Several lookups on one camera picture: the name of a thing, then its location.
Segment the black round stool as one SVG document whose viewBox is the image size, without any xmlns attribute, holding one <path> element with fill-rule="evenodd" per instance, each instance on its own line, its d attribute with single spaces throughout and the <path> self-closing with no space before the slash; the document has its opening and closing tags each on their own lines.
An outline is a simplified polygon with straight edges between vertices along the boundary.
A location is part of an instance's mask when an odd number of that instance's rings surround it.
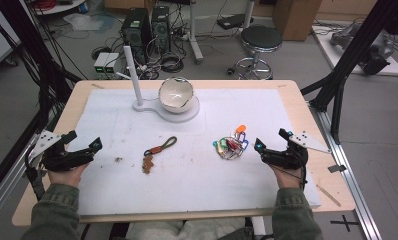
<svg viewBox="0 0 398 240">
<path fill-rule="evenodd" d="M 281 48 L 283 39 L 279 31 L 262 25 L 249 26 L 242 31 L 241 42 L 252 56 L 239 60 L 226 73 L 237 73 L 239 79 L 272 80 L 272 68 L 260 58 L 260 54 L 272 53 Z"/>
</svg>

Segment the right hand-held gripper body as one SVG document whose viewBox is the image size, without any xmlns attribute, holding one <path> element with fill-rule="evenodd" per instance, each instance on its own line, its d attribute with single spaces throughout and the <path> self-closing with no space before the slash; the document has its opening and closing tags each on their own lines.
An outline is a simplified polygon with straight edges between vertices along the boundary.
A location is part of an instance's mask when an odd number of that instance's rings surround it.
<svg viewBox="0 0 398 240">
<path fill-rule="evenodd" d="M 331 150 L 326 145 L 309 135 L 306 131 L 302 131 L 298 134 L 293 133 L 287 141 L 287 146 L 284 151 L 267 148 L 267 152 L 260 154 L 260 158 L 268 165 L 297 170 L 306 166 L 309 149 L 327 154 L 331 153 Z"/>
</svg>

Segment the thin wooden stick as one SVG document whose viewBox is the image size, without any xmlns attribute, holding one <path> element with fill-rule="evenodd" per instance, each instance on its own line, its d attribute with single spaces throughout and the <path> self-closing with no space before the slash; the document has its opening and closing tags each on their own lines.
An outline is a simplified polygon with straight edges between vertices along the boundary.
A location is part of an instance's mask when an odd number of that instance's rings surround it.
<svg viewBox="0 0 398 240">
<path fill-rule="evenodd" d="M 316 185 L 316 187 L 326 196 L 328 197 L 334 204 L 336 204 L 338 207 L 341 207 L 341 203 L 333 196 L 331 195 L 326 189 L 321 187 L 319 184 Z"/>
</svg>

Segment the white power supply box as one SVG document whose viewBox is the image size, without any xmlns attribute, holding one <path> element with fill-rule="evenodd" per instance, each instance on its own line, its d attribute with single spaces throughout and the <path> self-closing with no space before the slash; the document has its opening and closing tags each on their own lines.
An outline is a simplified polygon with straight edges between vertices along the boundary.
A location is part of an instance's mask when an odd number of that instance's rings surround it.
<svg viewBox="0 0 398 240">
<path fill-rule="evenodd" d="M 98 55 L 94 63 L 94 69 L 99 76 L 102 76 L 105 73 L 105 65 L 107 64 L 108 57 L 108 53 L 102 52 Z"/>
<path fill-rule="evenodd" d="M 110 76 L 121 70 L 120 57 L 118 53 L 109 53 L 104 64 L 105 73 Z"/>
</svg>

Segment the white bowl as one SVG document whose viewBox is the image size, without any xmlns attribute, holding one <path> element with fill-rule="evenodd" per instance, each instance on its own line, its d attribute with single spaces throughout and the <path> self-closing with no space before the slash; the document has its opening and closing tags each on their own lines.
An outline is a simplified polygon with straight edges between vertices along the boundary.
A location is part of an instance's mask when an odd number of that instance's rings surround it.
<svg viewBox="0 0 398 240">
<path fill-rule="evenodd" d="M 176 114 L 190 110 L 194 97 L 192 84 L 182 77 L 166 79 L 158 92 L 158 98 L 163 108 Z"/>
</svg>

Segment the white platform board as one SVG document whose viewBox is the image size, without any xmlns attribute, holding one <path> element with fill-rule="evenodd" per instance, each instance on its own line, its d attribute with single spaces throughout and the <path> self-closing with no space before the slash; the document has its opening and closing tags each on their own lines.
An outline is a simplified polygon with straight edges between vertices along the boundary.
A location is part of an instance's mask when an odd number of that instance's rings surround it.
<svg viewBox="0 0 398 240">
<path fill-rule="evenodd" d="M 332 32 L 328 27 L 313 26 L 312 30 L 325 54 L 327 61 L 329 62 L 329 65 L 331 68 L 334 68 L 344 53 L 344 50 L 340 46 L 333 46 L 330 44 Z M 398 62 L 393 57 L 388 57 L 387 61 L 389 62 L 389 65 L 385 66 L 380 72 L 377 73 L 377 75 L 398 76 Z"/>
</svg>

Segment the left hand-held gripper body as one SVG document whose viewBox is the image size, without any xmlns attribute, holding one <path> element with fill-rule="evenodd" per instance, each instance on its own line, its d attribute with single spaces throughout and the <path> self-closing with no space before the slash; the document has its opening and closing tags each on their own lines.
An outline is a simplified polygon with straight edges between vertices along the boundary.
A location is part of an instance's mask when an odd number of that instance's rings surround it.
<svg viewBox="0 0 398 240">
<path fill-rule="evenodd" d="M 55 134 L 48 130 L 43 130 L 40 134 L 44 134 L 42 140 L 45 143 L 44 152 L 41 163 L 47 170 L 53 172 L 68 171 L 72 168 L 87 164 L 94 159 L 94 154 L 88 152 L 88 147 L 74 152 L 68 152 L 59 134 Z"/>
</svg>

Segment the black computer tower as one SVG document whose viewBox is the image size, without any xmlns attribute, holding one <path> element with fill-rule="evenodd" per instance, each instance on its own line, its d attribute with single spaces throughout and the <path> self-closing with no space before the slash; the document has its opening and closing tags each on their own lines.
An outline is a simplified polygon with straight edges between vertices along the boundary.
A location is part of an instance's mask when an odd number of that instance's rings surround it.
<svg viewBox="0 0 398 240">
<path fill-rule="evenodd" d="M 121 27 L 124 44 L 132 48 L 138 63 L 149 62 L 147 45 L 152 40 L 149 13 L 146 8 L 130 8 Z"/>
<path fill-rule="evenodd" d="M 152 33 L 157 53 L 170 51 L 170 19 L 168 6 L 155 6 L 152 11 Z"/>
</svg>

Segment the clear plastic sheet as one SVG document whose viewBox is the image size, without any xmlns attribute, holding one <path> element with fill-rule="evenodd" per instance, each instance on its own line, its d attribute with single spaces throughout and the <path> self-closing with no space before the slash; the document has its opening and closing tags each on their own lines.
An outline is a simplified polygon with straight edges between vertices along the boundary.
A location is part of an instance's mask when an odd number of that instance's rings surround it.
<svg viewBox="0 0 398 240">
<path fill-rule="evenodd" d="M 103 25 L 102 21 L 79 13 L 64 16 L 63 20 L 69 23 L 75 31 L 97 31 Z"/>
</svg>

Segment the white table mat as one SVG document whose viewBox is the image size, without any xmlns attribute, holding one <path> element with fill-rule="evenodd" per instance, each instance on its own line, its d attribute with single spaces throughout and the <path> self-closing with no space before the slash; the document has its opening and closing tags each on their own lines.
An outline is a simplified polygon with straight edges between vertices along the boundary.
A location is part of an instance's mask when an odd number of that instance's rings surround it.
<svg viewBox="0 0 398 240">
<path fill-rule="evenodd" d="M 94 90 L 76 127 L 71 150 L 99 137 L 102 149 L 84 171 L 79 212 L 83 216 L 181 213 L 271 208 L 277 181 L 253 148 L 226 160 L 214 142 L 245 126 L 246 138 L 259 138 L 282 151 L 279 129 L 291 122 L 275 89 L 201 89 L 199 114 L 170 123 L 153 112 L 137 112 L 131 90 Z M 149 174 L 143 154 L 169 137 L 177 142 L 153 156 Z"/>
</svg>

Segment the black metal frame strut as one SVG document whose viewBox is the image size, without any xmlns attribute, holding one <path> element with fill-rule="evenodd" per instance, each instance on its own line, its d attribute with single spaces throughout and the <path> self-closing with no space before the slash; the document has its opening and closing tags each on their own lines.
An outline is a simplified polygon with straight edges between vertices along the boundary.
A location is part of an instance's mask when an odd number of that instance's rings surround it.
<svg viewBox="0 0 398 240">
<path fill-rule="evenodd" d="M 72 84 L 81 81 L 81 78 L 52 57 L 20 0 L 0 0 L 0 12 L 21 41 L 21 47 L 17 46 L 1 23 L 0 33 L 39 87 L 37 128 L 54 130 L 73 91 Z"/>
<path fill-rule="evenodd" d="M 300 90 L 302 95 L 307 95 L 319 89 L 317 96 L 310 101 L 311 107 L 319 112 L 326 112 L 328 104 L 334 101 L 330 134 L 336 144 L 340 144 L 339 126 L 345 83 L 377 35 L 397 12 L 398 0 L 377 0 L 334 69 L 326 77 Z"/>
</svg>

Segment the aluminium rail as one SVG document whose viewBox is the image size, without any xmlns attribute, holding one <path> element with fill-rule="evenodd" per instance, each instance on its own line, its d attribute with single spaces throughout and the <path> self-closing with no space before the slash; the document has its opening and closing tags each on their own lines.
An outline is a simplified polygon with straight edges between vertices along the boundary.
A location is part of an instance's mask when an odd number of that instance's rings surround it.
<svg viewBox="0 0 398 240">
<path fill-rule="evenodd" d="M 34 134 L 31 137 L 29 142 L 17 155 L 15 162 L 6 172 L 4 178 L 0 181 L 0 211 L 16 188 L 20 179 L 23 177 L 26 170 L 26 159 L 28 162 L 32 162 L 44 152 L 43 147 L 45 146 L 45 143 L 42 140 L 43 137 L 44 134 Z"/>
<path fill-rule="evenodd" d="M 344 166 L 345 170 L 340 172 L 341 176 L 346 182 L 346 186 L 351 193 L 355 208 L 354 212 L 358 218 L 359 226 L 361 227 L 364 236 L 367 240 L 382 240 L 378 227 L 373 219 L 370 209 L 367 206 L 365 198 L 361 192 L 359 184 L 355 178 L 353 170 L 349 164 L 347 156 L 341 146 L 337 143 L 335 138 L 330 133 L 331 120 L 326 112 L 320 112 L 308 105 L 311 113 L 313 114 L 317 124 L 320 126 L 320 131 L 325 138 L 329 149 L 332 151 L 334 161 L 338 166 Z"/>
</svg>

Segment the round white table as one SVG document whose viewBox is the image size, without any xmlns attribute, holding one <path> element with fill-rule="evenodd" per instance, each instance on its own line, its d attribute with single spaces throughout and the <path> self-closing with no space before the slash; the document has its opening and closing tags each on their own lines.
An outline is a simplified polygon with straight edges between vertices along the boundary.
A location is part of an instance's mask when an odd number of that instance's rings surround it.
<svg viewBox="0 0 398 240">
<path fill-rule="evenodd" d="M 86 0 L 32 0 L 29 6 L 39 15 L 49 15 L 73 10 L 85 3 Z"/>
</svg>

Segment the white metal desk leg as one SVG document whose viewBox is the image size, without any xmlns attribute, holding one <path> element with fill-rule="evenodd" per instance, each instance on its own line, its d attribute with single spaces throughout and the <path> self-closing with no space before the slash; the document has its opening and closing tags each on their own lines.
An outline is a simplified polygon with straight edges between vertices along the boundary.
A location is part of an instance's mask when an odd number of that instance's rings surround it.
<svg viewBox="0 0 398 240">
<path fill-rule="evenodd" d="M 190 30 L 188 33 L 189 43 L 194 54 L 195 63 L 197 65 L 203 62 L 203 54 L 196 39 L 196 0 L 189 0 L 190 8 Z"/>
</svg>

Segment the wooden cabinet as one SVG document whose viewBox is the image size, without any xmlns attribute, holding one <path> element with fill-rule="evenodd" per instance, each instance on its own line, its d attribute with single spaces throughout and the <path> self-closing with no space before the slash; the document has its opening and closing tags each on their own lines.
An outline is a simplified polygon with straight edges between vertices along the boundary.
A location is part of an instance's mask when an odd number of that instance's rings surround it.
<svg viewBox="0 0 398 240">
<path fill-rule="evenodd" d="M 272 19 L 285 41 L 305 41 L 322 0 L 277 0 Z"/>
</svg>

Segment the white stand with pole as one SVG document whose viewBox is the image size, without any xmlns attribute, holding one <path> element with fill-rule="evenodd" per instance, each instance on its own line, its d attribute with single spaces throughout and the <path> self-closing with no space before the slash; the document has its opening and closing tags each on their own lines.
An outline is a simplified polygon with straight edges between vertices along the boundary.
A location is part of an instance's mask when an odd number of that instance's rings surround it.
<svg viewBox="0 0 398 240">
<path fill-rule="evenodd" d="M 136 73 L 135 62 L 131 47 L 124 46 L 123 49 L 126 57 L 127 68 L 130 73 L 129 79 L 133 84 L 136 96 L 136 100 L 133 103 L 133 108 L 136 111 L 138 112 L 152 111 L 157 113 L 162 119 L 172 123 L 187 122 L 194 119 L 198 115 L 200 111 L 200 102 L 197 96 L 195 95 L 195 90 L 194 90 L 195 97 L 193 99 L 193 104 L 191 109 L 179 114 L 171 113 L 166 109 L 164 109 L 158 97 L 155 99 L 145 99 L 141 93 L 140 82 Z"/>
</svg>

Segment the grey machine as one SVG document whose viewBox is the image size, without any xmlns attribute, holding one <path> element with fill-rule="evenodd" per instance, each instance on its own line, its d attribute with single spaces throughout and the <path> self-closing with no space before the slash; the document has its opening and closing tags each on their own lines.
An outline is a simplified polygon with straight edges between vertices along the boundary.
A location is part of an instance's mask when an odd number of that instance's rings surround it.
<svg viewBox="0 0 398 240">
<path fill-rule="evenodd" d="M 332 46 L 339 45 L 343 50 L 345 50 L 361 26 L 362 23 L 353 22 L 343 30 L 333 33 L 330 39 L 330 44 Z M 382 30 L 369 46 L 358 65 L 366 75 L 376 75 L 384 67 L 389 65 L 387 58 L 390 57 L 393 52 L 393 41 L 387 37 L 387 32 Z"/>
</svg>

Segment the brown strap keychain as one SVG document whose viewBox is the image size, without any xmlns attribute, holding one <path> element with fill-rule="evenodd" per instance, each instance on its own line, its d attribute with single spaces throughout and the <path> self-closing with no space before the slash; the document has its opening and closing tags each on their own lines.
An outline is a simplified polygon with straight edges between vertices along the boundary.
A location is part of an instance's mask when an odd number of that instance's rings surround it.
<svg viewBox="0 0 398 240">
<path fill-rule="evenodd" d="M 162 152 L 164 149 L 173 146 L 176 142 L 177 137 L 171 136 L 162 145 L 146 150 L 143 154 L 142 172 L 145 174 L 149 174 L 151 168 L 154 166 L 154 163 L 152 162 L 153 156 L 157 153 Z"/>
</svg>

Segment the flat black box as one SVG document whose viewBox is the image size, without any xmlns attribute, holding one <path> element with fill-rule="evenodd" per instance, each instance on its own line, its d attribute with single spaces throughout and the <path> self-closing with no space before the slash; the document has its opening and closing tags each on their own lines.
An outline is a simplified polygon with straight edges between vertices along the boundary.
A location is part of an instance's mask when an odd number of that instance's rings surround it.
<svg viewBox="0 0 398 240">
<path fill-rule="evenodd" d="M 235 14 L 229 17 L 222 17 L 217 20 L 217 24 L 224 30 L 240 28 L 244 25 L 245 15 Z"/>
</svg>

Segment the person's right hand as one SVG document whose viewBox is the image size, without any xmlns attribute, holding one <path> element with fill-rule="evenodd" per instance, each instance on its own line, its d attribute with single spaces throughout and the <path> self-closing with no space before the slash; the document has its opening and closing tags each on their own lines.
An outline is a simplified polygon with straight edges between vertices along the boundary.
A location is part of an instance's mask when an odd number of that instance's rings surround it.
<svg viewBox="0 0 398 240">
<path fill-rule="evenodd" d="M 284 169 L 271 165 L 270 168 L 273 170 L 277 183 L 280 189 L 282 188 L 298 188 L 304 187 L 303 172 L 301 169 L 290 170 Z"/>
</svg>

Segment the person's left hand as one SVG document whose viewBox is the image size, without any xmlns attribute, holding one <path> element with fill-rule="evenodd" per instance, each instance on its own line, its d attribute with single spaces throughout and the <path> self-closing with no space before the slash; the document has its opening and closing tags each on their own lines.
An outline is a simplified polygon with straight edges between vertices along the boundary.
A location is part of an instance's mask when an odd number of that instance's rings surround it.
<svg viewBox="0 0 398 240">
<path fill-rule="evenodd" d="M 87 168 L 87 164 L 80 165 L 72 168 L 68 171 L 53 172 L 49 171 L 48 176 L 51 184 L 61 184 L 77 188 L 81 181 L 81 176 L 84 170 Z"/>
</svg>

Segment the person's legs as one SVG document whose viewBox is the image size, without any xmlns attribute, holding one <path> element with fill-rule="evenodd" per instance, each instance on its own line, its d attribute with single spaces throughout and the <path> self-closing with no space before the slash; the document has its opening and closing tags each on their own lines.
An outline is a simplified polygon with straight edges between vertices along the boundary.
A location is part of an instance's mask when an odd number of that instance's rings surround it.
<svg viewBox="0 0 398 240">
<path fill-rule="evenodd" d="M 149 221 L 132 223 L 128 240 L 227 240 L 242 239 L 245 219 L 213 218 L 202 220 Z"/>
</svg>

